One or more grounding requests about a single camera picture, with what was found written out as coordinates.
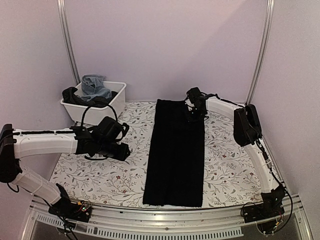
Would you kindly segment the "black t-shirt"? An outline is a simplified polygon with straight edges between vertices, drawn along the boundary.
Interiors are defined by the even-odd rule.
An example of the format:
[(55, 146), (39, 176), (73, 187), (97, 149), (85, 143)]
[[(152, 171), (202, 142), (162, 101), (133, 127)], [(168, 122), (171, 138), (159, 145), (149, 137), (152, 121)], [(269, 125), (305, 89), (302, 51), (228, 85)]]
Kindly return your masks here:
[(203, 204), (205, 123), (189, 122), (184, 101), (155, 106), (142, 203), (199, 208)]

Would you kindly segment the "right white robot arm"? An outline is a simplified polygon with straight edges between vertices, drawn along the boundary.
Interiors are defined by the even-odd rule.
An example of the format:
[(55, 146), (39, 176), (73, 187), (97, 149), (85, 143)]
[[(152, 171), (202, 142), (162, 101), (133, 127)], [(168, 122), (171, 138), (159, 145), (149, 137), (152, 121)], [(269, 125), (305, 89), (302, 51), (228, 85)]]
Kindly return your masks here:
[(213, 111), (233, 120), (233, 138), (248, 154), (261, 185), (263, 197), (284, 196), (285, 188), (275, 177), (267, 150), (264, 148), (262, 128), (256, 107), (243, 105), (216, 94), (185, 98), (185, 104), (192, 116), (202, 117)]

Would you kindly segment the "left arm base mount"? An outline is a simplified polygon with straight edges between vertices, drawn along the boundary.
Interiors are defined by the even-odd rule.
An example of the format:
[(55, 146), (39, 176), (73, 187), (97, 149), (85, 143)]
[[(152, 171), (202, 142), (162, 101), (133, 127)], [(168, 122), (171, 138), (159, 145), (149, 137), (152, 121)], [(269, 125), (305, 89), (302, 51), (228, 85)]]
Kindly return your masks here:
[(60, 184), (56, 184), (60, 191), (60, 199), (51, 204), (48, 212), (61, 218), (88, 223), (92, 214), (92, 205), (84, 200), (72, 202), (68, 193)]

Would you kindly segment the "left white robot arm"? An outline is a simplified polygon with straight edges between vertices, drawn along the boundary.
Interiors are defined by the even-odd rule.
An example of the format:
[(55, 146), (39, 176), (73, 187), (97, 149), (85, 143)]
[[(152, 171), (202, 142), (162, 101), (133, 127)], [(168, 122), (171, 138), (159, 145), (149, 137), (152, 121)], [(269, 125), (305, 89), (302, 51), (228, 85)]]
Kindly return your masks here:
[(34, 171), (20, 166), (26, 157), (50, 154), (72, 154), (94, 157), (101, 155), (124, 161), (129, 146), (122, 139), (129, 131), (126, 123), (99, 124), (86, 128), (72, 126), (61, 130), (29, 131), (13, 129), (5, 124), (0, 133), (0, 181), (12, 183), (54, 205), (63, 216), (74, 213), (74, 205), (64, 188), (57, 186)]

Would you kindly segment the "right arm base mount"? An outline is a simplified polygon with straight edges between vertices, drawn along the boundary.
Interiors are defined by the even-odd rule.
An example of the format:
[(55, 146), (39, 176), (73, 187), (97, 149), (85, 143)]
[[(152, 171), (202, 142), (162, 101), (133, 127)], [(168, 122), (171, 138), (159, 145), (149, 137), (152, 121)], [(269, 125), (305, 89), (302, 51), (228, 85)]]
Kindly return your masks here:
[(278, 186), (269, 193), (261, 193), (262, 203), (243, 205), (240, 215), (245, 223), (265, 220), (268, 218), (283, 215), (285, 213), (282, 200), (285, 197), (285, 188)]

